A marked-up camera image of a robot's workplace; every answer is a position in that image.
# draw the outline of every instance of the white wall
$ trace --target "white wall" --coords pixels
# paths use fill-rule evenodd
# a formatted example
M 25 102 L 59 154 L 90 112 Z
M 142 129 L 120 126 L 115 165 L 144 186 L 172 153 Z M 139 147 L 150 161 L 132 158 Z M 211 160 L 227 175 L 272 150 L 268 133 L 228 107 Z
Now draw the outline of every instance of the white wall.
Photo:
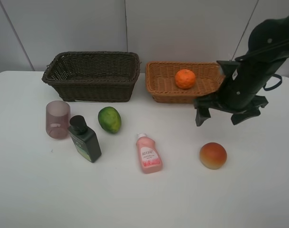
M 235 57 L 242 56 L 248 51 L 249 36 L 258 24 L 266 19 L 280 19 L 288 15 L 289 0 L 259 0 Z M 280 67 L 277 73 L 289 77 L 289 59 Z
M 256 0 L 126 0 L 128 49 L 142 61 L 232 58 Z
M 31 67 L 0 6 L 0 72 L 6 70 L 30 71 Z
M 2 0 L 35 70 L 65 51 L 127 51 L 124 0 Z

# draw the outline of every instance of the translucent cup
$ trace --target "translucent cup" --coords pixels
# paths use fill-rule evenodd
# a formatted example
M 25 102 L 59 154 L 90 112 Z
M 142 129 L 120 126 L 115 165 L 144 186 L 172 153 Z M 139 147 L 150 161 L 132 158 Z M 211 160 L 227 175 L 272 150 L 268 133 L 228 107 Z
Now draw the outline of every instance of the translucent cup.
M 54 139 L 68 135 L 70 106 L 64 101 L 52 101 L 46 106 L 46 132 Z

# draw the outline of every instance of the dark green bottle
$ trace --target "dark green bottle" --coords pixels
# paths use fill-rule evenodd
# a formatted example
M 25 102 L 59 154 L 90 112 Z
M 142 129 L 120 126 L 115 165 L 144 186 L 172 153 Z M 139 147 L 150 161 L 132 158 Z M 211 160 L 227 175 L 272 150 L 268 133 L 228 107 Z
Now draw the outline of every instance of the dark green bottle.
M 69 134 L 77 151 L 90 162 L 95 162 L 101 156 L 96 133 L 86 125 L 81 115 L 72 117 L 69 123 Z

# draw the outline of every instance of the pink plastic bottle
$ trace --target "pink plastic bottle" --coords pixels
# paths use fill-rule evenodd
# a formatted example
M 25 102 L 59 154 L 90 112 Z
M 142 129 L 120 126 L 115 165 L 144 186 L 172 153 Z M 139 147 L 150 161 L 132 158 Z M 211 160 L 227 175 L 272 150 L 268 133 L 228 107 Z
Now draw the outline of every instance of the pink plastic bottle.
M 140 165 L 144 173 L 158 172 L 162 169 L 162 160 L 158 154 L 155 141 L 144 133 L 137 134 L 136 142 Z

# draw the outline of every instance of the plastic fruit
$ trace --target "plastic fruit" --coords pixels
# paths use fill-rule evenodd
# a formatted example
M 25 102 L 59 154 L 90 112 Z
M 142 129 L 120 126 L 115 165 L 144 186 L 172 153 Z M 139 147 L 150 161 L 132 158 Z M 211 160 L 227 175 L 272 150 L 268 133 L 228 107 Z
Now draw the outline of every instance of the plastic fruit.
M 217 170 L 226 162 L 227 154 L 222 145 L 210 142 L 201 148 L 199 158 L 205 167 Z
M 113 107 L 105 107 L 98 114 L 100 126 L 108 133 L 117 133 L 121 128 L 121 117 Z
M 175 75 L 175 83 L 181 89 L 190 89 L 196 82 L 196 76 L 191 70 L 182 69 Z

